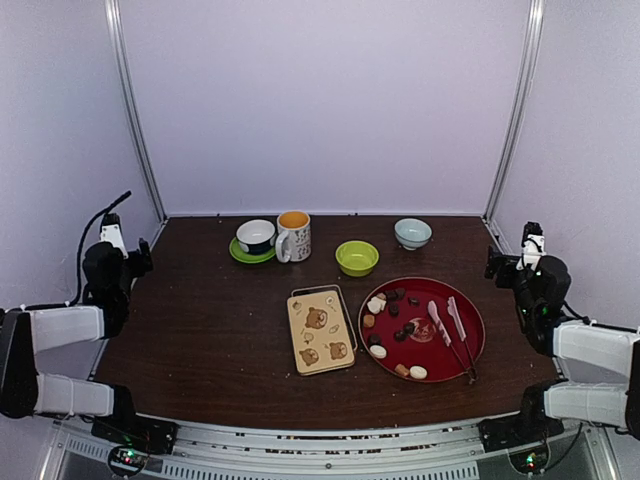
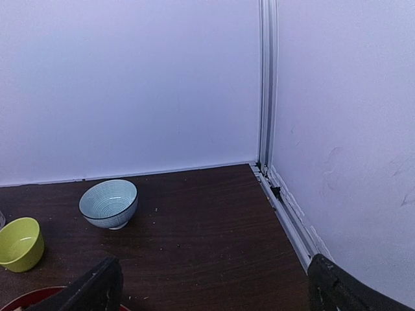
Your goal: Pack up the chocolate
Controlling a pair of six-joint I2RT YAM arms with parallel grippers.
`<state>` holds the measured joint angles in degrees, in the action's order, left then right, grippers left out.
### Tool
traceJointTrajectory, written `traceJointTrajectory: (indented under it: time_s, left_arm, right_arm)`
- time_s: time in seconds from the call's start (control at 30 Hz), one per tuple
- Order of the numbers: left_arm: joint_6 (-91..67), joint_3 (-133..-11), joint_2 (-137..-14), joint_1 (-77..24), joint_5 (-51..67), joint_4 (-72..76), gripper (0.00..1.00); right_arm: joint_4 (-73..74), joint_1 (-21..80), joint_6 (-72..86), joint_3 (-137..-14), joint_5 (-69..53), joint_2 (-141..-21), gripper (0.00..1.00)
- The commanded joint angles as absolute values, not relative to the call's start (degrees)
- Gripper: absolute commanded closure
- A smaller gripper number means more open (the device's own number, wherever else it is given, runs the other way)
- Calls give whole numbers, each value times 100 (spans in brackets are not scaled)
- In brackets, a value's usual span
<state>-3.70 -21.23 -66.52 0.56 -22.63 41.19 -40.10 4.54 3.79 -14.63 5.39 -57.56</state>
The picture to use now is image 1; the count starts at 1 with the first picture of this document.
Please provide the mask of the pink cat paw tongs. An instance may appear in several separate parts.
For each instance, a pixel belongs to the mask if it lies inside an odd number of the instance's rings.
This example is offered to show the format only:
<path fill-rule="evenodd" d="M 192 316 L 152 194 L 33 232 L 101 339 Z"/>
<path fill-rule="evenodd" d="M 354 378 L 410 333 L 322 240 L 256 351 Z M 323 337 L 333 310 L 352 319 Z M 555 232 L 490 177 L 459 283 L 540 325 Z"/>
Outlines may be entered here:
<path fill-rule="evenodd" d="M 473 385 L 478 380 L 475 358 L 468 343 L 468 335 L 462 321 L 456 299 L 450 296 L 446 300 L 446 312 L 440 313 L 435 300 L 427 304 L 427 312 L 444 345 L 451 351 L 454 359 Z"/>

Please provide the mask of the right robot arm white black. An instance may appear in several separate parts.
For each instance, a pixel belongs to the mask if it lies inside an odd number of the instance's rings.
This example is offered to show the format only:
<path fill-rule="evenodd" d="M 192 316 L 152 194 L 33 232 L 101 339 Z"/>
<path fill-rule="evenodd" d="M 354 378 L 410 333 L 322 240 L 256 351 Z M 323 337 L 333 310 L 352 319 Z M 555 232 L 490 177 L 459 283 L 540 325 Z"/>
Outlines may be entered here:
<path fill-rule="evenodd" d="M 639 437 L 639 331 L 563 313 L 571 285 L 566 264 L 538 248 L 519 256 L 488 248 L 485 277 L 514 294 L 521 332 L 544 356 L 614 372 L 622 384 L 547 381 L 528 387 L 507 429 L 530 442 L 551 424 L 574 419 L 603 424 Z"/>

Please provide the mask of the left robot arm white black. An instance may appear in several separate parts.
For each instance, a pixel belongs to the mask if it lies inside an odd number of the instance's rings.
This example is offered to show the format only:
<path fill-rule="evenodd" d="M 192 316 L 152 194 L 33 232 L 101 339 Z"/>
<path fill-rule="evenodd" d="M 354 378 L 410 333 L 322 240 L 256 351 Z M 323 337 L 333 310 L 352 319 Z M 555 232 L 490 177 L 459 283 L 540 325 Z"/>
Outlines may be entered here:
<path fill-rule="evenodd" d="M 128 388 L 38 370 L 36 355 L 119 335 L 129 319 L 132 283 L 153 269 L 148 242 L 127 253 L 108 241 L 91 246 L 82 261 L 86 285 L 80 305 L 19 307 L 1 312 L 1 414 L 104 417 L 123 444 L 144 433 Z"/>

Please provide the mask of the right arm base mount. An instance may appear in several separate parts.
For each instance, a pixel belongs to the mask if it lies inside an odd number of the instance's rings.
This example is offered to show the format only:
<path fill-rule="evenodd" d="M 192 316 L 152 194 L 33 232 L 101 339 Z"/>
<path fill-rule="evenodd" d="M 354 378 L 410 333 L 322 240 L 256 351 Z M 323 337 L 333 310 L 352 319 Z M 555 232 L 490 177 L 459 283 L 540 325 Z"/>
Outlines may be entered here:
<path fill-rule="evenodd" d="M 478 431 L 486 453 L 502 451 L 516 472 L 533 476 L 550 466 L 549 440 L 561 435 L 564 426 L 559 420 L 547 418 L 529 424 L 511 415 L 482 420 Z"/>

